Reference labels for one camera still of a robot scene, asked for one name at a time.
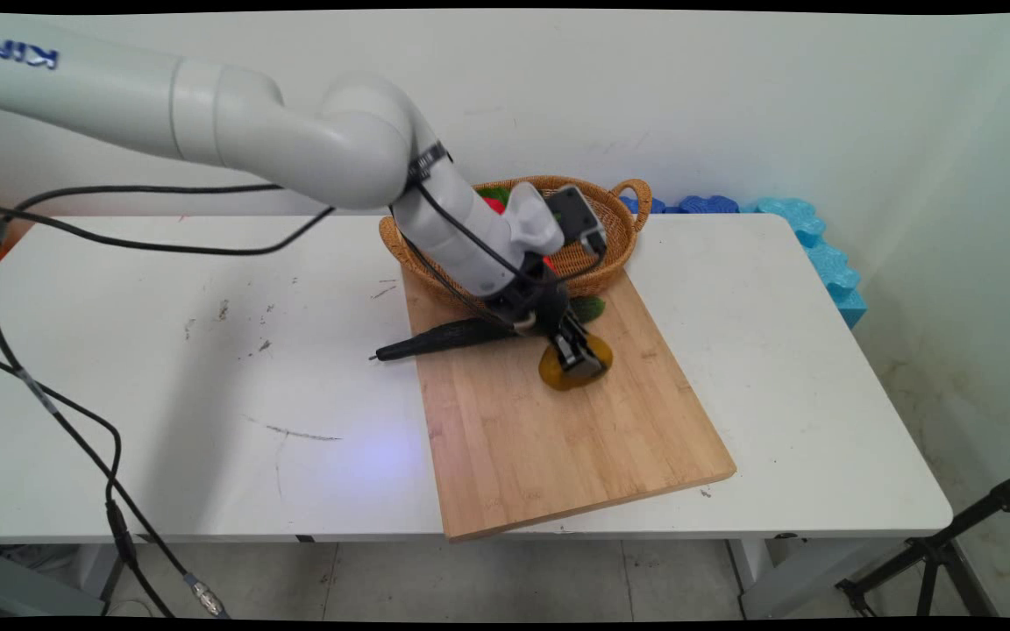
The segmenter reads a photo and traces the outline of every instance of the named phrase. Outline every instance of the wooden cutting board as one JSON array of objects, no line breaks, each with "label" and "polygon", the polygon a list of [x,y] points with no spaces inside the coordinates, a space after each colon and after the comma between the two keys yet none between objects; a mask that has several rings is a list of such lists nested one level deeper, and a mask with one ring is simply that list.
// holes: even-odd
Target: wooden cutting board
[{"label": "wooden cutting board", "polygon": [[[404,272],[413,334],[469,312]],[[625,272],[587,324],[614,351],[600,381],[557,392],[537,375],[543,338],[415,358],[441,526],[451,541],[610,507],[734,474],[662,332]]]}]

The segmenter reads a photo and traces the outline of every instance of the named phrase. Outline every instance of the black cable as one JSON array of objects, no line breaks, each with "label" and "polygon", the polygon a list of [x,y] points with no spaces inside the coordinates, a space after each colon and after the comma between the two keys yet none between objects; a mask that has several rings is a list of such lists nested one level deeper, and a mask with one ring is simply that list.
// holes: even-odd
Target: black cable
[{"label": "black cable", "polygon": [[528,281],[528,283],[536,285],[536,287],[547,288],[547,287],[552,287],[552,285],[568,283],[570,280],[578,279],[579,276],[587,275],[587,273],[593,272],[595,271],[595,269],[598,269],[598,267],[602,265],[602,259],[606,258],[606,248],[604,247],[600,251],[598,251],[598,255],[595,256],[594,262],[590,264],[585,269],[581,269],[581,271],[572,273],[572,275],[557,277],[556,279],[552,279],[550,281],[533,279],[533,277],[525,275],[524,272],[521,272],[519,269],[514,268],[513,264],[509,262],[508,260],[505,260],[504,256],[497,254],[497,252],[494,251],[492,247],[488,246],[488,244],[486,244],[485,241],[478,238],[478,235],[475,235],[474,232],[470,231],[470,228],[462,226],[460,220],[454,219],[448,212],[443,210],[441,205],[438,205],[436,200],[431,196],[431,193],[428,193],[426,188],[423,187],[423,183],[416,183],[415,187],[418,189],[418,191],[420,191],[424,199],[428,200],[428,203],[431,204],[431,208],[435,209],[435,212],[437,212],[438,215],[441,216],[441,218],[445,219],[447,223],[451,224],[451,226],[453,226],[454,228],[458,228],[458,231],[464,233],[464,235],[466,235],[468,239],[474,241],[474,244],[476,244],[476,246],[482,248],[482,251],[492,256],[494,260],[496,260],[502,266],[502,268],[508,269],[509,272],[512,272],[513,276],[519,276],[521,279]]},{"label": "black cable", "polygon": [[160,611],[162,615],[166,616],[166,618],[174,618],[173,612],[171,612],[169,608],[166,608],[166,604],[163,602],[162,596],[158,595],[158,592],[154,591],[153,585],[150,585],[150,582],[147,581],[145,574],[142,573],[142,567],[139,567],[139,563],[128,563],[127,567],[131,568],[131,573],[135,575],[135,580],[139,582],[139,585],[141,585],[142,591],[147,593],[147,598],[150,599],[150,602],[156,604],[158,611]]},{"label": "black cable", "polygon": [[[54,405],[48,401],[48,399],[44,398],[43,392],[41,391],[39,385],[32,380],[32,377],[29,376],[29,373],[25,372],[23,364],[17,361],[17,356],[13,354],[13,348],[11,348],[10,344],[8,344],[7,340],[5,340],[5,335],[3,334],[3,329],[1,329],[1,327],[0,327],[0,349],[3,351],[3,354],[5,355],[5,358],[7,358],[7,362],[9,363],[7,364],[0,362],[0,369],[3,369],[3,371],[8,372],[11,375],[17,377],[17,379],[23,381],[23,383],[27,385],[27,387],[33,392],[33,395],[36,395],[36,399],[38,399],[40,403],[44,406],[45,411],[49,412],[49,415],[53,415],[53,418],[57,419],[57,423],[61,424],[61,427],[64,428],[65,431],[69,432],[69,435],[72,436],[73,440],[76,440],[77,444],[79,444],[79,446],[83,448],[83,450],[87,452],[89,456],[91,456],[92,460],[96,463],[96,465],[100,467],[100,469],[103,470],[104,474],[108,477],[108,480],[113,480],[113,477],[115,477],[115,475],[113,475],[111,469],[107,467],[107,464],[104,464],[103,460],[100,458],[100,455],[96,453],[96,450],[89,445],[87,440],[84,440],[84,436],[80,435],[80,432],[77,431],[77,428],[74,428],[72,426],[72,423],[69,423],[69,420],[65,419],[65,416],[62,415],[61,411],[57,410],[57,408],[54,407]],[[154,591],[153,587],[150,587],[150,583],[148,583],[148,581],[145,580],[145,575],[142,575],[141,571],[137,570],[137,561],[135,558],[135,546],[133,546],[133,543],[129,541],[129,534],[127,532],[127,529],[125,528],[125,524],[123,526],[123,531],[121,532],[116,531],[115,524],[112,523],[112,515],[113,513],[117,515],[117,511],[119,511],[119,508],[116,507],[116,504],[109,501],[108,521],[109,524],[112,524],[112,534],[113,536],[115,536],[116,547],[119,548],[120,550],[121,558],[123,558],[123,561],[127,563],[129,567],[131,567],[132,571],[135,571],[136,579],[139,580],[139,583],[142,585],[143,590],[147,592],[147,596],[150,596],[150,600],[154,603],[156,603],[158,611],[161,611],[162,614],[166,616],[166,618],[174,618],[174,615],[172,614],[170,609],[166,607],[166,603],[164,603],[161,598],[158,598],[157,592]],[[120,523],[123,522],[122,515],[119,515],[119,522]]]},{"label": "black cable", "polygon": [[64,230],[69,232],[74,236],[81,236],[81,238],[88,239],[90,241],[96,241],[97,243],[108,244],[108,246],[125,247],[132,249],[145,249],[152,251],[173,251],[179,252],[179,254],[209,254],[209,255],[264,255],[272,254],[273,251],[281,250],[288,247],[298,236],[303,235],[306,230],[314,227],[314,224],[325,219],[329,213],[336,210],[336,208],[327,207],[324,211],[317,213],[313,216],[311,220],[304,223],[301,228],[292,232],[288,235],[288,238],[281,240],[278,243],[270,244],[268,247],[261,248],[207,248],[199,246],[176,246],[175,244],[169,243],[150,243],[145,241],[131,241],[127,239],[119,239],[115,236],[105,236],[97,235],[96,232],[89,232],[84,228],[78,228],[73,226],[72,223],[66,223],[61,220],[53,219],[52,216],[41,216],[32,215],[29,212],[10,210],[6,208],[0,208],[1,216],[8,216],[12,219],[23,219],[25,221],[32,221],[34,223],[41,223],[43,226],[49,226],[52,228],[57,228],[59,230]]},{"label": "black cable", "polygon": [[104,185],[104,187],[76,187],[72,189],[57,189],[45,191],[41,195],[29,197],[16,205],[15,210],[24,212],[39,203],[44,203],[56,197],[87,196],[92,193],[176,193],[184,196],[220,195],[220,193],[254,193],[257,191],[280,191],[278,184],[247,184],[242,187],[152,187],[144,184]]},{"label": "black cable", "polygon": [[[16,371],[3,362],[0,362],[0,371],[9,373],[9,375],[17,377]],[[119,480],[116,479],[116,470],[117,466],[119,466],[119,459],[121,454],[121,439],[119,435],[119,430],[116,430],[115,426],[112,426],[111,423],[105,421],[103,418],[101,418],[100,415],[96,415],[96,413],[93,413],[92,411],[89,411],[87,408],[82,407],[82,405],[72,401],[71,399],[67,398],[67,396],[60,395],[59,392],[54,391],[52,388],[45,387],[45,385],[42,383],[35,382],[35,384],[38,385],[38,387],[41,389],[41,392],[43,392],[45,395],[52,396],[53,399],[56,399],[61,403],[68,405],[68,407],[73,408],[73,410],[80,412],[81,415],[88,416],[88,418],[92,419],[93,421],[96,421],[96,423],[99,423],[100,426],[106,428],[110,432],[110,434],[112,435],[112,440],[116,446],[115,458],[112,459],[112,466],[110,469],[108,469],[107,464],[103,463],[103,460],[100,459],[100,456],[96,455],[96,452],[91,450],[91,447],[88,446],[87,443],[81,444],[81,448],[84,448],[84,451],[88,452],[89,456],[91,456],[92,460],[96,463],[96,465],[100,468],[100,470],[102,470],[108,477],[109,488],[115,487],[116,491],[119,492],[121,498],[123,498],[123,502],[127,503],[127,508],[131,510],[132,515],[135,515],[136,519],[139,520],[139,523],[142,524],[142,527],[145,528],[145,531],[147,531],[147,534],[152,536],[153,540],[157,542],[158,547],[161,548],[163,553],[166,555],[166,558],[168,558],[171,564],[173,564],[174,568],[176,568],[176,570],[179,571],[180,574],[183,575],[187,574],[188,571],[186,571],[185,566],[177,559],[177,556],[174,555],[174,552],[171,551],[171,548],[169,546],[166,546],[166,542],[164,541],[164,539],[162,539],[162,536],[158,534],[156,529],[152,526],[150,522],[147,520],[147,518],[145,518],[145,515],[143,515],[142,512],[139,510],[139,508],[136,506],[135,501],[129,498],[127,490],[124,490],[123,485],[120,484]],[[76,430],[74,430],[73,428],[67,428],[67,431],[69,431],[70,435],[74,435],[74,432],[76,432]],[[107,498],[107,500],[110,502],[111,501],[110,493],[105,493],[105,498]]]},{"label": "black cable", "polygon": [[[261,255],[261,254],[270,254],[270,252],[277,251],[280,250],[281,248],[288,246],[288,244],[292,243],[292,241],[297,239],[298,236],[303,235],[303,233],[306,230],[312,228],[314,224],[324,219],[325,216],[328,216],[329,213],[333,212],[335,209],[333,207],[326,208],[324,211],[320,212],[319,215],[314,216],[313,219],[304,223],[303,226],[299,228],[296,232],[293,232],[291,233],[291,235],[286,236],[286,238],[284,240],[281,240],[279,243],[273,244],[273,246],[269,246],[266,248],[204,248],[204,247],[193,247],[193,246],[172,246],[172,244],[165,244],[165,243],[146,243],[141,241],[116,239],[116,238],[111,238],[111,236],[95,235],[95,233],[89,232],[87,230],[82,230],[80,228],[77,228],[76,226],[72,226],[72,224],[58,221],[56,219],[45,218],[45,216],[28,215],[28,213],[25,213],[25,210],[28,210],[28,208],[32,208],[33,205],[43,203],[43,201],[56,199],[56,197],[87,195],[87,193],[163,192],[163,193],[184,193],[184,195],[204,195],[204,193],[209,193],[209,195],[212,195],[212,193],[270,191],[270,190],[278,190],[281,188],[282,187],[278,187],[278,185],[275,184],[258,184],[258,185],[249,185],[248,187],[224,187],[224,188],[139,187],[139,185],[133,185],[133,187],[84,187],[77,189],[61,189],[61,190],[41,193],[41,195],[39,196],[29,197],[28,200],[25,200],[23,201],[23,203],[18,204],[13,210],[0,208],[0,215],[7,216],[8,218],[21,218],[21,219],[28,219],[31,221],[35,221],[36,223],[44,223],[47,224],[47,226],[54,228],[60,228],[62,230],[67,230],[71,233],[76,233],[77,236],[83,236],[83,238],[85,239],[105,244],[115,244],[115,246],[120,246],[120,247],[148,249],[156,251],[184,252],[184,254]],[[117,468],[119,468],[119,461],[121,458],[121,454],[123,453],[123,441],[121,441],[119,431],[117,431],[115,426],[112,426],[111,423],[108,423],[108,421],[102,419],[101,416],[96,415],[96,413],[93,413],[88,409],[81,407],[81,405],[73,402],[68,398],[65,398],[65,396],[60,395],[60,393],[57,393],[56,391],[53,391],[52,389],[45,387],[45,385],[40,384],[35,380],[32,380],[32,377],[30,377],[28,373],[24,371],[23,366],[21,366],[21,363],[17,361],[16,356],[13,355],[12,348],[9,346],[7,341],[5,341],[5,336],[3,334],[3,331],[1,330],[1,327],[0,327],[0,349],[3,351],[5,356],[7,356],[7,360],[9,362],[9,364],[0,362],[0,369],[10,373],[11,375],[17,377],[17,379],[27,384],[27,387],[29,387],[30,390],[33,391],[33,393],[35,393],[36,396],[38,396],[38,399],[44,405],[45,410],[50,412],[54,418],[57,419],[57,422],[61,424],[62,428],[65,428],[65,430],[69,432],[69,435],[71,435],[72,438],[77,441],[77,444],[79,444],[79,446],[83,448],[83,450],[87,452],[89,456],[91,456],[93,462],[95,462],[96,465],[105,474],[105,476],[107,476],[108,485],[104,492],[105,504],[107,504],[108,508],[109,526],[111,526],[113,538],[116,539],[116,547],[120,548],[120,556],[121,558],[124,559],[124,562],[127,563],[128,566],[131,568],[133,574],[136,575],[137,582],[139,582],[139,584],[143,588],[143,591],[147,593],[147,596],[150,598],[150,600],[154,603],[156,603],[156,607],[158,607],[158,610],[160,610],[162,614],[168,616],[168,618],[173,618],[173,614],[170,611],[170,609],[166,607],[166,604],[162,601],[160,596],[158,596],[156,590],[154,590],[150,583],[148,583],[147,579],[145,579],[145,575],[142,574],[139,566],[137,566],[135,547],[133,547],[133,542],[129,538],[129,532],[127,531],[127,526],[125,526],[125,523],[123,522],[123,515],[121,515],[121,513],[119,512],[119,508],[115,504],[115,501],[113,501],[112,499],[112,489],[116,489],[117,491],[119,491],[119,495],[121,496],[121,498],[123,498],[124,502],[127,503],[128,508],[131,508],[131,512],[133,513],[133,515],[135,515],[137,520],[139,520],[139,522],[142,523],[145,530],[149,532],[154,540],[156,540],[158,547],[160,547],[164,551],[165,555],[168,556],[168,559],[173,564],[174,568],[176,568],[176,570],[179,571],[180,574],[183,574],[183,577],[191,577],[192,574],[189,574],[189,571],[185,569],[185,566],[173,554],[173,551],[170,550],[170,547],[166,546],[166,543],[163,541],[161,536],[158,535],[157,531],[154,530],[154,528],[150,526],[149,521],[145,519],[145,516],[141,513],[141,511],[137,510],[137,506],[129,498],[127,491],[125,491],[123,488],[123,485],[121,485],[119,481],[116,479],[116,471]],[[96,453],[96,450],[93,450],[93,448],[89,445],[88,441],[84,440],[83,436],[81,436],[79,432],[77,432],[77,429],[74,428],[71,423],[69,423],[68,419],[64,418],[64,415],[61,415],[61,412],[57,410],[57,408],[53,407],[53,404],[49,403],[47,399],[43,398],[43,395],[50,396],[50,398],[56,399],[61,403],[64,403],[65,405],[69,405],[70,408],[73,408],[77,412],[82,413],[82,415],[87,415],[90,419],[96,421],[97,423],[100,424],[100,426],[106,428],[110,432],[110,434],[112,435],[113,443],[115,443],[115,456],[113,456],[112,466],[110,469],[107,467],[107,464],[105,464],[103,460],[100,458],[100,456]],[[220,616],[222,618],[227,618],[227,615],[223,612],[223,610],[221,611]]]}]

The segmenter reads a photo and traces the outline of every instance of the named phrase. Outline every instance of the red object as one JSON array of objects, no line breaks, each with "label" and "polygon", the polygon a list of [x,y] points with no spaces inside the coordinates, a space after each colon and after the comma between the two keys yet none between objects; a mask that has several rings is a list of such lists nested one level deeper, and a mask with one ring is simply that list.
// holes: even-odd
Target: red object
[{"label": "red object", "polygon": [[489,204],[490,208],[494,209],[497,215],[504,215],[505,204],[502,204],[501,200],[495,200],[493,197],[482,197],[482,199],[486,200],[486,203]]}]

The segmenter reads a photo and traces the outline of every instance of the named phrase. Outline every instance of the text logo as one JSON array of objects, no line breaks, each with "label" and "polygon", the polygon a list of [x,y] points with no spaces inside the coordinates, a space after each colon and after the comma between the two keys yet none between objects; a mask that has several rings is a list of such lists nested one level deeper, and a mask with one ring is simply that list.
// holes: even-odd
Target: text logo
[{"label": "text logo", "polygon": [[44,50],[44,48],[33,46],[32,43],[25,43],[24,41],[4,39],[3,43],[0,43],[0,57],[3,60],[13,60],[20,64],[31,65],[31,67],[44,67],[49,70],[56,70],[59,52],[53,48]]}]

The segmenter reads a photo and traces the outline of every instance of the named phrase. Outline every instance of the wicker basket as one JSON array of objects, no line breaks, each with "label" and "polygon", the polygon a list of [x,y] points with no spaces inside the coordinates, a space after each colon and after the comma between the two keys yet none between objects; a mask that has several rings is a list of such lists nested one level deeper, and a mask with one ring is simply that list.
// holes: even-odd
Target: wicker basket
[{"label": "wicker basket", "polygon": [[[594,296],[605,290],[610,281],[614,280],[614,275],[616,275],[618,269],[624,267],[626,260],[629,259],[629,252],[633,251],[634,243],[637,243],[637,232],[641,230],[642,226],[645,226],[645,220],[648,219],[648,211],[653,204],[653,195],[649,191],[648,184],[645,184],[642,180],[626,180],[625,183],[618,184],[612,190],[606,191],[606,189],[596,187],[592,183],[575,180],[573,177],[533,176],[518,177],[516,180],[504,180],[501,183],[480,184],[475,189],[481,190],[490,187],[512,189],[514,185],[521,183],[521,181],[532,183],[533,187],[536,187],[536,190],[540,191],[545,197],[552,195],[552,193],[567,184],[577,185],[582,194],[587,197],[590,207],[595,209],[595,213],[602,222],[602,226],[606,228],[606,259],[602,260],[600,268],[594,269],[594,271],[587,273],[587,275],[579,276],[578,279],[568,281],[568,292],[571,296]],[[626,189],[632,189],[634,195],[637,196],[636,219],[634,219],[633,215],[630,215],[629,208],[626,208],[626,205],[618,199],[618,193]],[[440,303],[452,305],[452,307],[462,308],[462,301],[446,291],[423,268],[423,265],[418,262],[416,256],[412,254],[412,251],[408,248],[408,244],[404,241],[404,236],[401,235],[400,229],[396,227],[395,220],[390,218],[390,216],[385,216],[381,220],[381,238],[384,240],[385,246],[392,252],[392,255],[396,256],[396,260],[403,265],[404,269],[408,269],[412,275],[418,277],[425,287],[428,288],[429,293],[431,293],[431,296],[435,300]],[[582,246],[578,242],[570,244],[570,246],[552,255],[552,264],[556,265],[556,269],[561,276],[572,275],[573,272],[585,269],[592,262],[594,262],[593,256],[582,250]],[[433,260],[431,260],[431,265],[434,269],[437,269],[440,275],[444,276],[446,280],[458,288],[458,284],[454,283],[453,279],[446,276],[446,273],[441,268],[438,268]],[[481,304],[481,301],[477,301],[477,299],[465,290],[462,290],[462,288],[458,288],[458,290],[464,293],[468,299],[474,300],[476,304]]]}]

